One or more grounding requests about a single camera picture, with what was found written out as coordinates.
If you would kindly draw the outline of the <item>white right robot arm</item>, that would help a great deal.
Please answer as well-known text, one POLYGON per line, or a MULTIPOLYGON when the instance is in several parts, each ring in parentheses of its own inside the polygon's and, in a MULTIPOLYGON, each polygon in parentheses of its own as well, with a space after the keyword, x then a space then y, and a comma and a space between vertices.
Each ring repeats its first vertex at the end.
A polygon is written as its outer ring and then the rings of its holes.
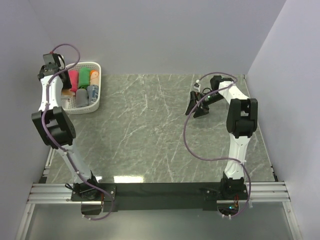
POLYGON ((225 157, 227 164, 216 194, 222 200, 248 197, 246 154, 251 137, 258 128, 258 101, 245 95, 236 82, 237 79, 231 75, 214 75, 210 79, 210 87, 201 89, 200 80, 196 80, 185 112, 188 118, 199 118, 209 114, 211 104, 220 100, 228 103, 226 130, 230 139, 229 153, 225 157))

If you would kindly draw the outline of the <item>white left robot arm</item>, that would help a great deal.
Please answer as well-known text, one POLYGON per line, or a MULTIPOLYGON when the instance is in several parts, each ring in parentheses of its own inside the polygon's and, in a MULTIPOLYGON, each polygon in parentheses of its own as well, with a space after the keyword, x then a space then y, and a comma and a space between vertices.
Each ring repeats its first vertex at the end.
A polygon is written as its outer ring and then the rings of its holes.
POLYGON ((68 68, 60 54, 50 52, 43 55, 44 65, 38 79, 42 86, 39 110, 31 119, 44 144, 55 149, 67 164, 73 184, 65 184, 72 193, 82 200, 95 201, 101 189, 96 177, 84 163, 76 146, 76 130, 62 108, 62 90, 72 87, 68 68))

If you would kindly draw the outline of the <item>orange patterned towel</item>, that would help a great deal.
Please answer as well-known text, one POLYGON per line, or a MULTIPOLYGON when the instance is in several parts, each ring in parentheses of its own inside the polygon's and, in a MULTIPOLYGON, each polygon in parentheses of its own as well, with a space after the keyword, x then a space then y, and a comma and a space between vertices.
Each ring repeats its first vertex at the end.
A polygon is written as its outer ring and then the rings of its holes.
POLYGON ((61 90, 61 96, 62 97, 74 97, 75 92, 71 91, 70 89, 62 89, 61 90))

